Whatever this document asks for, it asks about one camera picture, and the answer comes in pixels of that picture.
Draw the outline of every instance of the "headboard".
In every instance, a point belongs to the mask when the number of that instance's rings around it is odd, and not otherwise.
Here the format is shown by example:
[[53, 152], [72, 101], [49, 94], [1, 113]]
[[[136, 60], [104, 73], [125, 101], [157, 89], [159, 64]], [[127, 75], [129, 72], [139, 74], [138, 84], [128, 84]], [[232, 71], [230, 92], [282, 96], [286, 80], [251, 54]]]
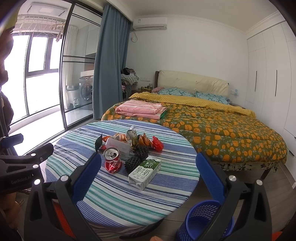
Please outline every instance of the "headboard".
[[177, 87], [192, 94], [200, 91], [229, 97], [229, 83], [225, 80], [171, 70], [155, 72], [154, 88], [156, 87]]

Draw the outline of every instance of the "human hand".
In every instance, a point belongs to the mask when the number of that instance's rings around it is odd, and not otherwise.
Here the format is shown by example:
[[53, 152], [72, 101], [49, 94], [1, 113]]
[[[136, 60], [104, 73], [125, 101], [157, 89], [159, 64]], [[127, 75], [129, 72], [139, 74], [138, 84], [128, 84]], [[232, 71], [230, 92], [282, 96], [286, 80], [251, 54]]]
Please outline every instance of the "human hand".
[[19, 225], [20, 206], [15, 201], [16, 193], [10, 193], [0, 197], [0, 212], [12, 229], [17, 229]]
[[150, 241], [163, 241], [163, 240], [157, 236], [154, 236], [150, 239]]

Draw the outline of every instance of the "round table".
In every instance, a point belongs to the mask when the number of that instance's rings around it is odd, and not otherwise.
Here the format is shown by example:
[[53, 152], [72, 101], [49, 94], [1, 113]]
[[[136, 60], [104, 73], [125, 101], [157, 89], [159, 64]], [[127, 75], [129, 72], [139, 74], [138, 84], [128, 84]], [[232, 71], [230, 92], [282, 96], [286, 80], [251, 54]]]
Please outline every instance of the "round table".
[[156, 136], [164, 144], [161, 152], [149, 155], [162, 159], [161, 169], [141, 191], [128, 184], [124, 165], [111, 174], [102, 167], [83, 201], [77, 203], [83, 216], [100, 237], [125, 236], [144, 230], [179, 208], [194, 191], [199, 172], [196, 151], [180, 134], [157, 124], [136, 120], [107, 120], [77, 128], [62, 137], [47, 160], [47, 182], [70, 175], [94, 153], [95, 140], [115, 133], [126, 133], [131, 126], [148, 138]]

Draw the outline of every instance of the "folded pink blanket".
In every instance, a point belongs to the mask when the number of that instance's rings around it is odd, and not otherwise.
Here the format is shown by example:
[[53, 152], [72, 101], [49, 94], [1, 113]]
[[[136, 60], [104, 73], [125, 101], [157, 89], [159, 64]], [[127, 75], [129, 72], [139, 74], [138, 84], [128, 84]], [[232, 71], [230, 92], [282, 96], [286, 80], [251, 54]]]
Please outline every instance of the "folded pink blanket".
[[118, 106], [115, 109], [115, 112], [118, 114], [118, 111], [141, 114], [157, 114], [161, 108], [161, 104], [147, 103], [139, 100], [129, 100]]
[[143, 118], [154, 119], [154, 120], [160, 120], [161, 114], [166, 110], [166, 107], [161, 107], [156, 114], [143, 114], [143, 113], [131, 113], [131, 112], [119, 111], [117, 110], [117, 108], [115, 109], [115, 112], [120, 115], [143, 117]]

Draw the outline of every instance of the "bed leg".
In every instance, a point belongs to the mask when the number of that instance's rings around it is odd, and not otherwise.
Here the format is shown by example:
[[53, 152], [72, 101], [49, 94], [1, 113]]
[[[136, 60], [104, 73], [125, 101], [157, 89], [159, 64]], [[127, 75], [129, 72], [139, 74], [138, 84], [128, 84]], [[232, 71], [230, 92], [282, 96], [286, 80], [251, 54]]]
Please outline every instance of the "bed leg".
[[266, 176], [268, 175], [268, 173], [270, 172], [271, 168], [264, 170], [262, 176], [260, 177], [260, 180], [264, 180], [266, 178]]

